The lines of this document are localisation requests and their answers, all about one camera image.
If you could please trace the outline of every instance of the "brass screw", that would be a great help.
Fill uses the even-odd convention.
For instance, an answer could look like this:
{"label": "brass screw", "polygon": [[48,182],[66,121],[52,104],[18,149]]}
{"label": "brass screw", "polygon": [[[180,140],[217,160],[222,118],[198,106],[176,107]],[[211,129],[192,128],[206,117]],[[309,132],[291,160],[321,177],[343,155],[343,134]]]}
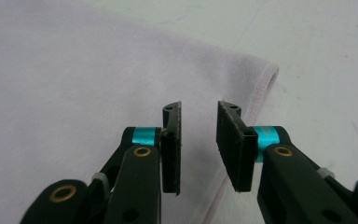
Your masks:
{"label": "brass screw", "polygon": [[[64,190],[68,190],[68,192],[66,192],[64,195],[58,195],[60,193],[60,191],[64,191]],[[49,199],[53,202],[53,203],[62,203],[65,202],[66,200],[72,198],[76,193],[76,187],[73,185],[65,185],[65,186],[61,186],[57,189],[55,189],[51,194]]]}
{"label": "brass screw", "polygon": [[274,151],[280,156],[284,156],[284,157],[293,156],[293,151],[286,147],[275,147]]}
{"label": "brass screw", "polygon": [[152,150],[148,147],[138,147],[135,150],[133,150],[133,154],[136,157],[146,157],[152,153]]}

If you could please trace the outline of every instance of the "white surface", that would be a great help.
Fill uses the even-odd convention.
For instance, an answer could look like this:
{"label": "white surface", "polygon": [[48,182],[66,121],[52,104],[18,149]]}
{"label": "white surface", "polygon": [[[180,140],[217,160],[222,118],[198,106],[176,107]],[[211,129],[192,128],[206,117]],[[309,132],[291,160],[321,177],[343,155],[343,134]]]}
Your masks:
{"label": "white surface", "polygon": [[163,223],[201,223],[226,175],[217,101],[253,123],[277,66],[77,1],[0,0],[0,224],[61,179],[90,182],[128,126],[161,126],[183,102],[178,197]]}
{"label": "white surface", "polygon": [[[280,75],[256,124],[282,125],[301,150],[353,188],[358,180],[358,1],[88,1],[277,63]],[[213,223],[261,222],[252,217],[254,195],[230,195],[230,185],[226,192]]]}

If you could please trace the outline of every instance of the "fabric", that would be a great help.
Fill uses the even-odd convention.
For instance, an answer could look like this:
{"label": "fabric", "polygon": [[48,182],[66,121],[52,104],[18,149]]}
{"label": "fabric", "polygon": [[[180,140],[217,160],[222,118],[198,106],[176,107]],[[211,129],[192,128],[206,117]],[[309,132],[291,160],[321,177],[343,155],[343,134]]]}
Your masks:
{"label": "fabric", "polygon": [[275,64],[70,0],[0,0],[0,224],[19,223],[48,185],[90,183],[128,126],[162,126],[182,102],[181,194],[162,223],[202,223],[226,170],[217,101],[248,124]]}

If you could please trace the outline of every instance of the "teal band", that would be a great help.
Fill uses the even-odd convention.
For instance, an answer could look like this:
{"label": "teal band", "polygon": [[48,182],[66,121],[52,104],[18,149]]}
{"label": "teal band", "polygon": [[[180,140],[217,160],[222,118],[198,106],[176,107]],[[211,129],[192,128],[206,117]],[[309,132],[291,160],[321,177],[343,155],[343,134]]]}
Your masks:
{"label": "teal band", "polygon": [[272,126],[256,126],[253,128],[258,134],[258,155],[256,162],[262,162],[263,152],[266,150],[266,147],[271,144],[280,143],[281,140],[277,131]]}
{"label": "teal band", "polygon": [[132,143],[144,146],[155,145],[156,128],[136,127],[132,135]]}

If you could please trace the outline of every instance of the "towel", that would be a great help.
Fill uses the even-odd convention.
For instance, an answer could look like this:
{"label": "towel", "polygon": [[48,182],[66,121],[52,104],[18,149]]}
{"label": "towel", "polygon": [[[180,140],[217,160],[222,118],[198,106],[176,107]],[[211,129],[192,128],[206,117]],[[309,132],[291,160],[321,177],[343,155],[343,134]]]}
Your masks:
{"label": "towel", "polygon": [[182,102],[181,194],[162,223],[202,223],[226,169],[217,101],[252,124],[277,65],[73,0],[0,0],[0,224],[48,185],[90,183],[128,126],[162,126]]}

